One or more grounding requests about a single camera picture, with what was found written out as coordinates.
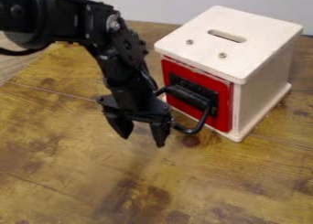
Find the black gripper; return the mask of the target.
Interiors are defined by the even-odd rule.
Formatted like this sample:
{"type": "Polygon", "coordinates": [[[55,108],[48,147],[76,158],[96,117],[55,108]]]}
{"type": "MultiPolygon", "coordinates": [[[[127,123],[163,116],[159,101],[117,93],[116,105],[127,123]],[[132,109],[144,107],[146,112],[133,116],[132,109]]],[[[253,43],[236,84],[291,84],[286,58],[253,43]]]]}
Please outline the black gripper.
{"type": "Polygon", "coordinates": [[[112,102],[105,101],[104,116],[117,135],[127,139],[133,130],[133,122],[150,123],[151,135],[158,147],[171,129],[168,106],[158,99],[158,85],[150,76],[146,63],[146,42],[124,24],[115,21],[107,31],[107,43],[87,47],[104,74],[112,102]]]}

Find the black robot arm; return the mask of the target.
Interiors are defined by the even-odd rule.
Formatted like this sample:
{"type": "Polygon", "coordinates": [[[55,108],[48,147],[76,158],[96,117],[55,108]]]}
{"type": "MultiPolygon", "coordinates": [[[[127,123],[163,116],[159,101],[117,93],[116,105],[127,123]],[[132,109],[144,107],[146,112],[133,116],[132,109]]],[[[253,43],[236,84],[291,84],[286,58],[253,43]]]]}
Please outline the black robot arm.
{"type": "Polygon", "coordinates": [[[147,123],[156,145],[164,146],[171,114],[156,97],[146,42],[111,5],[92,0],[0,0],[0,31],[22,48],[0,48],[6,56],[30,55],[55,42],[83,46],[97,62],[111,91],[97,98],[108,124],[127,138],[133,123],[147,123]]]}

